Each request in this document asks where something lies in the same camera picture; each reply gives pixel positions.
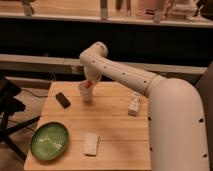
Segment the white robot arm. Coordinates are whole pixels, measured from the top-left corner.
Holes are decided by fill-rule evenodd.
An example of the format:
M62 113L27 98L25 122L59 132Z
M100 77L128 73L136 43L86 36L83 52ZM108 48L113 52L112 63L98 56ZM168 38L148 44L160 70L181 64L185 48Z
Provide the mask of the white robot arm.
M107 58L96 42L79 55L86 78L106 76L148 98L152 171L210 171L204 107L198 91L185 80L165 78Z

